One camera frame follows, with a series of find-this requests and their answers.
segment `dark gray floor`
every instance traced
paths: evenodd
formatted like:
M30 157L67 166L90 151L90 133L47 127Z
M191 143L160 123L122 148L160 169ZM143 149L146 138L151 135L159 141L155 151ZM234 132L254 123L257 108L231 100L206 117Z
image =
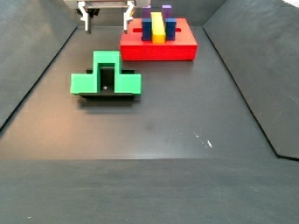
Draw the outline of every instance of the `dark gray floor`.
M2 161L0 222L297 224L298 172L279 159Z
M70 95L71 73L91 67L94 49L118 49L120 33L76 31L2 132L0 223L298 223L298 163L275 158L194 31L194 62L124 63L144 76L131 106Z
M0 158L274 158L230 73L200 27L195 61L124 62L144 78L139 102L84 102L71 73L94 50L118 50L118 27L79 28L2 132Z

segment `red block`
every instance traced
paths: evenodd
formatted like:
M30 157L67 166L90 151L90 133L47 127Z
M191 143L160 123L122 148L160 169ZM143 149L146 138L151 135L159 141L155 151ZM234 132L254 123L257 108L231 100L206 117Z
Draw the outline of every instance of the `red block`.
M198 43L186 18L176 18L176 27L175 40L152 44L142 40L142 18L135 18L120 39L122 60L194 60Z

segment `blue block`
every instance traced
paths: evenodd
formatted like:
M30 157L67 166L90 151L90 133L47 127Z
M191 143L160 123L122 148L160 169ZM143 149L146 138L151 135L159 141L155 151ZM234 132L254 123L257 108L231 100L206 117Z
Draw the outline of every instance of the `blue block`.
M143 41L151 41L152 40L152 19L151 18L143 18Z
M175 40L176 19L167 18L164 20L166 40Z

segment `white speck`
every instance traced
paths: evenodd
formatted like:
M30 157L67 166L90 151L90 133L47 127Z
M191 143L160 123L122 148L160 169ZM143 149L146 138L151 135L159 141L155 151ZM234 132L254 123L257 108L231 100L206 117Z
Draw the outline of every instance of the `white speck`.
M208 145L210 145L210 147L212 148L212 145L211 145L211 141L208 140Z

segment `purple block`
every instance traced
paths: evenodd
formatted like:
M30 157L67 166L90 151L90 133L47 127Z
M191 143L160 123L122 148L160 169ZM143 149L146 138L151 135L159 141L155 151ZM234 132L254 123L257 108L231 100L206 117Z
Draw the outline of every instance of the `purple block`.
M151 18L152 7L148 5L143 8L143 18Z
M172 6L171 5L163 5L163 20L172 17Z

